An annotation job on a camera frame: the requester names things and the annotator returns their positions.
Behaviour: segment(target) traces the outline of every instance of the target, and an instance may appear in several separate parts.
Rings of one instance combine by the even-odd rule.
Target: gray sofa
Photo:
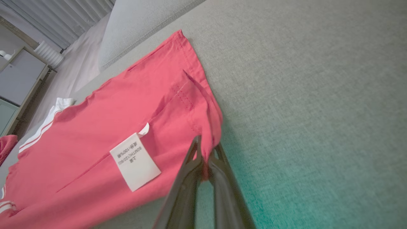
[[[111,48],[121,50],[102,47],[109,66],[72,97],[81,102],[182,29],[258,228],[407,228],[406,12],[404,0],[206,0]],[[6,162],[15,161],[13,151]],[[203,183],[197,228],[213,228],[212,202]],[[151,228],[161,203],[96,228]]]

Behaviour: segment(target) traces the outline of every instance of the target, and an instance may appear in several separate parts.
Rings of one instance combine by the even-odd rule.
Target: gray curtain
[[[112,11],[115,0],[1,0],[61,48]]]

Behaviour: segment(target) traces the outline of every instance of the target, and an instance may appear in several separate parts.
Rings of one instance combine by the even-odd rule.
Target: small white tag
[[[139,138],[139,136],[144,136],[148,130],[149,124],[147,123],[140,133],[134,133],[110,151],[132,192],[161,173]]]

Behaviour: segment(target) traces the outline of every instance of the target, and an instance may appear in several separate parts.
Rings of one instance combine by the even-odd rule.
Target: stitching
[[[104,64],[102,66],[102,68],[104,69],[107,65],[111,65],[112,63],[116,62],[118,59],[120,59],[122,56],[124,56],[126,53],[128,53],[130,51],[130,49],[133,49],[134,47],[136,47],[137,45],[141,44],[144,40],[146,40],[147,38],[151,37],[153,34],[155,34],[156,32],[158,32],[160,29],[164,28],[166,25],[170,24],[172,21],[174,21],[175,19],[181,17],[182,15],[184,15],[186,12],[190,11],[192,8],[196,7],[197,5],[201,4],[202,2],[204,2],[205,0],[201,1],[201,0],[197,0],[194,1],[192,3],[190,3],[189,5],[187,5],[186,7],[180,9],[178,12],[176,12],[174,15],[172,15],[171,17],[169,17],[168,19],[166,19],[165,21],[163,21],[162,23],[160,23],[158,26],[156,26],[153,30],[151,30],[150,32],[148,32],[147,34],[143,35],[141,38],[139,38],[138,40],[136,40],[135,42],[133,42],[131,45],[129,45],[127,48],[125,48],[124,51],[122,51],[117,57],[115,57],[114,59],[110,60],[109,62],[107,62],[106,64]]]

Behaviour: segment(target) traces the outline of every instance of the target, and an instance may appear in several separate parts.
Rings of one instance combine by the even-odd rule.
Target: clothing tag
[[[147,123],[140,133],[134,133],[110,151],[132,192],[161,173],[140,141],[148,130]]]

